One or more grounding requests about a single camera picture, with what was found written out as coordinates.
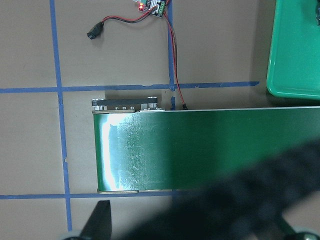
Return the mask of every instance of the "wire connector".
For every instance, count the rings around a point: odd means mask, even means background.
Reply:
[[[183,110],[188,110],[187,104],[182,104]]]
[[[103,30],[104,30],[104,23],[100,21],[96,25],[94,25],[93,28],[91,28],[86,35],[88,36],[88,38],[92,40],[98,37]]]

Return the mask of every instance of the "red wire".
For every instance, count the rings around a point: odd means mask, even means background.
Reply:
[[[122,19],[122,20],[125,20],[125,21],[132,21],[132,22],[138,21],[138,20],[144,18],[145,16],[147,16],[150,12],[153,12],[157,7],[158,6],[154,6],[149,11],[146,11],[144,14],[142,14],[140,17],[137,17],[137,18],[130,19],[130,18],[122,17],[122,16],[111,15],[111,16],[106,16],[104,19],[102,19],[102,22],[105,22],[108,19],[112,19],[112,18],[118,18],[118,19]]]
[[[163,12],[164,17],[166,18],[167,22],[168,22],[168,27],[170,29],[170,37],[171,37],[171,44],[172,44],[172,54],[173,54],[173,70],[174,70],[174,76],[175,76],[175,81],[176,81],[176,86],[178,88],[178,92],[181,98],[181,102],[182,104],[185,104],[185,100],[184,97],[182,95],[181,89],[180,89],[180,84],[179,84],[179,80],[178,80],[178,74],[177,74],[177,56],[176,56],[176,38],[175,38],[175,34],[174,34],[174,30],[172,29],[171,25],[169,24],[169,19],[168,16],[166,14],[166,12]]]

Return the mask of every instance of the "circuit board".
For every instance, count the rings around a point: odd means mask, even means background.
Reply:
[[[138,10],[140,12],[146,13],[153,7],[157,9],[152,13],[152,15],[162,18],[164,10],[166,8],[167,0],[133,0],[136,3],[139,3]]]

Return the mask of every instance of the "green plastic bin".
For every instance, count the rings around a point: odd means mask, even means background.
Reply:
[[[320,100],[317,0],[277,0],[267,88],[277,97]]]

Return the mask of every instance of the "green belt surface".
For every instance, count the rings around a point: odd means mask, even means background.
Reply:
[[[320,137],[320,108],[94,114],[99,191],[191,189]]]

